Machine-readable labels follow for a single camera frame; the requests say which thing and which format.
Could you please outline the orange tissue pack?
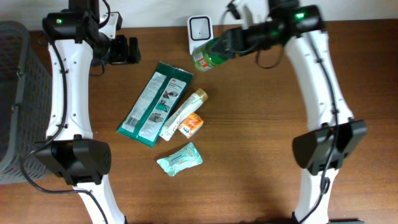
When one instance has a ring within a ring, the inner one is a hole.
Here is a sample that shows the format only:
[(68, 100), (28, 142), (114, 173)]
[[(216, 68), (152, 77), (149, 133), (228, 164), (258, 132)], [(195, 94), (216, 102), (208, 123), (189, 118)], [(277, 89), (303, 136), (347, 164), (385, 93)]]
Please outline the orange tissue pack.
[(186, 137), (191, 138), (203, 126), (204, 120), (196, 113), (190, 114), (178, 127), (178, 130)]

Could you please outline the teal tissue pack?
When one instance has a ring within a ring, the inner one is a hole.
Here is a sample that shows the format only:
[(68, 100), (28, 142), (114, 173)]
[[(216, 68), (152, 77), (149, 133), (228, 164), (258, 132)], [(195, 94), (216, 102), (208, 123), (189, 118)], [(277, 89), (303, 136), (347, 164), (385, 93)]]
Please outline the teal tissue pack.
[(195, 145), (190, 142), (176, 153), (158, 159), (157, 163), (168, 176), (173, 177), (184, 169), (202, 164), (203, 159)]

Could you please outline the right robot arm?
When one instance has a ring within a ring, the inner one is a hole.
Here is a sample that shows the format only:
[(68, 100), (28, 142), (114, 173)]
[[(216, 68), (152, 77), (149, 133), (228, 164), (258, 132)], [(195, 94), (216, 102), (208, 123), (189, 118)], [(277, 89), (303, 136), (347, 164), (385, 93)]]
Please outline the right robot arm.
[(210, 52), (232, 59), (282, 46), (298, 80), (308, 126), (307, 133), (292, 141), (301, 181), (289, 222), (329, 223), (333, 183), (368, 130), (354, 118), (340, 90), (319, 7), (298, 1), (269, 1), (268, 6), (265, 21), (255, 24), (246, 1), (229, 2), (226, 10), (243, 24), (224, 31)]

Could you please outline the green lid jar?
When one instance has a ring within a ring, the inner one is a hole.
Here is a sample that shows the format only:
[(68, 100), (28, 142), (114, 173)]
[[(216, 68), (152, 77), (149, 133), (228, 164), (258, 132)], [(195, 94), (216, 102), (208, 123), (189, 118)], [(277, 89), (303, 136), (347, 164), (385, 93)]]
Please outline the green lid jar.
[(219, 37), (206, 42), (192, 52), (193, 64), (201, 72), (211, 70), (227, 60), (229, 60), (228, 54)]

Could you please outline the white tube gold cap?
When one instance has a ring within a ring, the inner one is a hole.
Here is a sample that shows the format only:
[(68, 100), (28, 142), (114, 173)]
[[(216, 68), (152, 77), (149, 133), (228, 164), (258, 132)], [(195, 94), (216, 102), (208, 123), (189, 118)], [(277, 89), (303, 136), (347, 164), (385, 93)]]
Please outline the white tube gold cap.
[(196, 112), (199, 107), (208, 99), (207, 93), (199, 88), (192, 93), (184, 103), (172, 114), (164, 123), (159, 136), (169, 141), (174, 135), (180, 124), (192, 113)]

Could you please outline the green wipes package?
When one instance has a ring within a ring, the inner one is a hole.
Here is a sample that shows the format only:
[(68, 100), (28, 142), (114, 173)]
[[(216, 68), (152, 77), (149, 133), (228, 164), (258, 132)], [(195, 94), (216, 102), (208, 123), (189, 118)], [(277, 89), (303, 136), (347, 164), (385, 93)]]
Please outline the green wipes package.
[(159, 62), (117, 133), (154, 147), (163, 125), (192, 78), (190, 72)]

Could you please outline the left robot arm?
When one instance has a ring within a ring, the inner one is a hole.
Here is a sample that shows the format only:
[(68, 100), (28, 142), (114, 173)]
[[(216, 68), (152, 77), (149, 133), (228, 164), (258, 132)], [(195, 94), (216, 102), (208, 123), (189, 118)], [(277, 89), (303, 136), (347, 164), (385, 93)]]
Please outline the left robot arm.
[(70, 1), (42, 21), (52, 61), (52, 109), (46, 142), (33, 152), (78, 194), (93, 223), (126, 223), (116, 203), (109, 172), (109, 144), (95, 140), (89, 115), (92, 67), (137, 64), (141, 53), (135, 37), (119, 34), (118, 12), (100, 13), (100, 2)]

